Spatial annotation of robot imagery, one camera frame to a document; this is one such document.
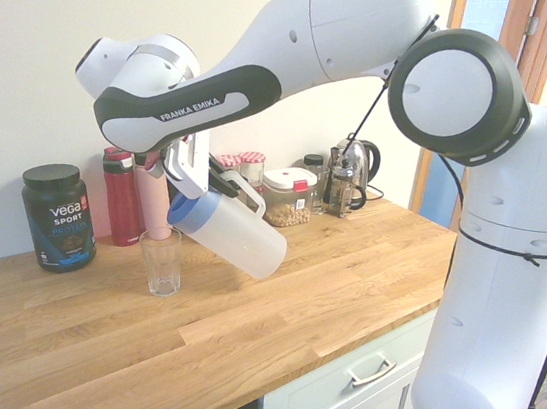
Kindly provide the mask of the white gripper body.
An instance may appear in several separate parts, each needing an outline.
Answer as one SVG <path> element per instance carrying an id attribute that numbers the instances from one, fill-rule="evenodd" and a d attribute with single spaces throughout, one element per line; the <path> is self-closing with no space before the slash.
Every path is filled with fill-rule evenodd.
<path id="1" fill-rule="evenodd" d="M 187 198 L 200 198 L 205 192 L 209 139 L 208 130 L 176 138 L 164 160 L 169 181 Z"/>

